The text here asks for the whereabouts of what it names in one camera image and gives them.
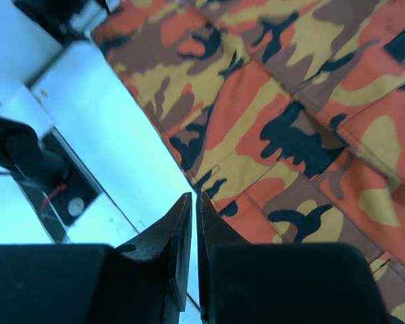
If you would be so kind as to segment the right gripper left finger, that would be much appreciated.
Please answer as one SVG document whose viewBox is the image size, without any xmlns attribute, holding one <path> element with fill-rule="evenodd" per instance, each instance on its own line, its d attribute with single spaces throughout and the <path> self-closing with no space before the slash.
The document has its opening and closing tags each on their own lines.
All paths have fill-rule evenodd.
<svg viewBox="0 0 405 324">
<path fill-rule="evenodd" d="M 154 305 L 161 300 L 163 313 L 185 311 L 192 237 L 192 195 L 184 193 L 168 212 L 116 251 L 142 268 L 138 299 Z"/>
</svg>

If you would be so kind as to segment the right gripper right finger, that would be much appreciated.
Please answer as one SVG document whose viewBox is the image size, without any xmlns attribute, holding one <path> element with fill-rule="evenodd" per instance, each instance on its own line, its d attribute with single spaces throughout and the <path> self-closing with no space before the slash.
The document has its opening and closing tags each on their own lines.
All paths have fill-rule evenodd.
<svg viewBox="0 0 405 324">
<path fill-rule="evenodd" d="M 218 215 L 208 194 L 201 191 L 196 198 L 196 227 L 200 318 L 202 323 L 213 323 L 209 318 L 211 253 L 218 246 L 241 245 L 243 237 Z"/>
</svg>

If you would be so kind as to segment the orange camouflage trousers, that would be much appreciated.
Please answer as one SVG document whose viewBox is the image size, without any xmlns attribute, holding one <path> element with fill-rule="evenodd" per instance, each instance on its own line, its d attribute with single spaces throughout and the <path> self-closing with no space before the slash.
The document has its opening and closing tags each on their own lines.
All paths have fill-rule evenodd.
<svg viewBox="0 0 405 324">
<path fill-rule="evenodd" d="M 405 1 L 121 1 L 92 39 L 220 217 L 354 245 L 405 323 Z"/>
</svg>

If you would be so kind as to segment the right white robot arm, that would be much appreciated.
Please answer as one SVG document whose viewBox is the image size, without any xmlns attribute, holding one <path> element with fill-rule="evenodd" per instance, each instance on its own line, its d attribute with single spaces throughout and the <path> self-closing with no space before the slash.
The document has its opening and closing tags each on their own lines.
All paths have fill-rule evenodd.
<svg viewBox="0 0 405 324">
<path fill-rule="evenodd" d="M 74 43 L 0 105 L 0 323 L 177 323 L 198 201 L 100 50 Z"/>
</svg>

